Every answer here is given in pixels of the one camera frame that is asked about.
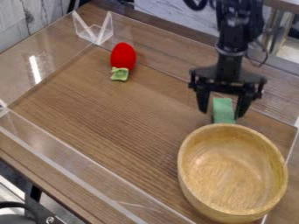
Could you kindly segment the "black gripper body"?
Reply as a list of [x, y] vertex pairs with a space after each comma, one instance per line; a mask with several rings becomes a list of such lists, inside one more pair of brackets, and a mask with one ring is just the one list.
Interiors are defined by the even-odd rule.
[[241, 70], [237, 77], [220, 76], [215, 66], [197, 67], [189, 71], [191, 81], [188, 88], [197, 91], [203, 88], [211, 92], [239, 95], [241, 91], [253, 88], [253, 98], [260, 99], [263, 87], [267, 84], [267, 78], [247, 70]]

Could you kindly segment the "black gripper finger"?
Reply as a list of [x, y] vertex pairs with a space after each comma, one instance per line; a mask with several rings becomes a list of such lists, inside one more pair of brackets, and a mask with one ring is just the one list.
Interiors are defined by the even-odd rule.
[[197, 99], [199, 111], [203, 113], [205, 113], [208, 110], [209, 95], [211, 92], [204, 87], [197, 87], [196, 99]]
[[253, 101], [253, 94], [251, 92], [245, 92], [239, 96], [237, 107], [236, 107], [236, 118], [240, 118], [244, 116], [252, 101]]

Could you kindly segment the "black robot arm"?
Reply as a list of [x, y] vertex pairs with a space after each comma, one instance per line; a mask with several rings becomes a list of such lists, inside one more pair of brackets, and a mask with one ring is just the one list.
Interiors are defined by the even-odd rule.
[[213, 66], [199, 66], [189, 71], [188, 88], [196, 93], [199, 111], [205, 113], [211, 92], [237, 97], [235, 118], [248, 112], [255, 99], [260, 99], [267, 78], [243, 67], [248, 45], [263, 33], [263, 0], [183, 0], [193, 11], [207, 5], [216, 12], [219, 40], [215, 45], [219, 54]]

